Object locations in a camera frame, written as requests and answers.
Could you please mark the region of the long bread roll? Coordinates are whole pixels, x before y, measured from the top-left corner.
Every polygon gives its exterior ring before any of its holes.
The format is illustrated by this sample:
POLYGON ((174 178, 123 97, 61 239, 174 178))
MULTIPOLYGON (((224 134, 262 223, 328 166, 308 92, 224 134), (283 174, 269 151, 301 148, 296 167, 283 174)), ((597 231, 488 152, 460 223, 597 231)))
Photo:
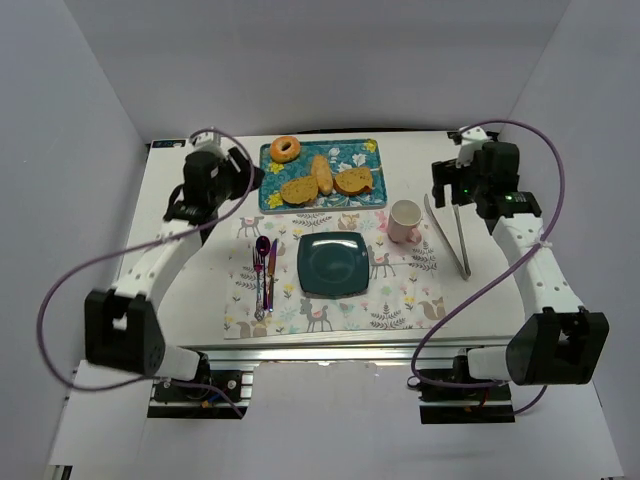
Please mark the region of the long bread roll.
POLYGON ((329 161, 323 155, 315 155, 311 164, 311 174, 316 179, 318 189, 323 195, 333 191, 333 176, 329 161))

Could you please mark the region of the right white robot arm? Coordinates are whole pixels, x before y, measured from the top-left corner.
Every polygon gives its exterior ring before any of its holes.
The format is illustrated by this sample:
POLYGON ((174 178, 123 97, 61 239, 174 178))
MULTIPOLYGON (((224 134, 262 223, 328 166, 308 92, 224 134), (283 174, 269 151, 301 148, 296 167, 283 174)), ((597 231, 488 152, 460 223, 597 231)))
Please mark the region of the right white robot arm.
POLYGON ((516 145, 487 142, 469 164, 432 166, 435 205, 472 203, 502 250, 517 284, 525 322, 504 347, 467 353, 475 381, 517 385, 580 385, 590 382, 609 333, 604 314, 591 312, 567 283, 550 246, 544 244, 541 209, 521 191, 516 145))

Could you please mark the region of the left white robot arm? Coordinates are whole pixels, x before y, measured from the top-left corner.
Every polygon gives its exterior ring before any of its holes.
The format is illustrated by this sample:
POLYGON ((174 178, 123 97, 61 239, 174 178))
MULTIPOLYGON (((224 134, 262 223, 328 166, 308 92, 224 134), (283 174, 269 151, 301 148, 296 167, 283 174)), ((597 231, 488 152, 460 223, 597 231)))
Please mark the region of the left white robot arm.
POLYGON ((169 287, 205 244, 220 206, 261 186, 265 173, 236 147, 188 154, 183 181, 172 191, 158 245, 107 290, 84 303, 88 362, 145 377, 197 382, 208 374, 204 354, 166 343, 157 309, 169 287))

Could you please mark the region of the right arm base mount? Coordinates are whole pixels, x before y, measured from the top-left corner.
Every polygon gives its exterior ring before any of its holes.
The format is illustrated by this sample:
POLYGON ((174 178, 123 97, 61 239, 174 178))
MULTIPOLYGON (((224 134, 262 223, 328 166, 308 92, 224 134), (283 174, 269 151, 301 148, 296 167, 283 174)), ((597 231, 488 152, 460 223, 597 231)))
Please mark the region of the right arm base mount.
POLYGON ((448 356, 428 357, 415 351, 407 387, 419 398, 423 425, 507 424, 515 421, 510 387, 475 379, 470 374, 468 348, 448 356))

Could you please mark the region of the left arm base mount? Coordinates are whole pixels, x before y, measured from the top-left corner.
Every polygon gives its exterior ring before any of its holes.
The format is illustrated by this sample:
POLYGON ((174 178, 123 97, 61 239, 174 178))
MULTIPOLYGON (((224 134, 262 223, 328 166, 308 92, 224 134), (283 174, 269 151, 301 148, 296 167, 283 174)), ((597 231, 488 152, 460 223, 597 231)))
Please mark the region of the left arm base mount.
POLYGON ((233 362, 200 354, 194 383, 208 388, 185 388, 169 381, 155 383, 147 417, 172 420, 240 420, 251 398, 253 372, 233 362))

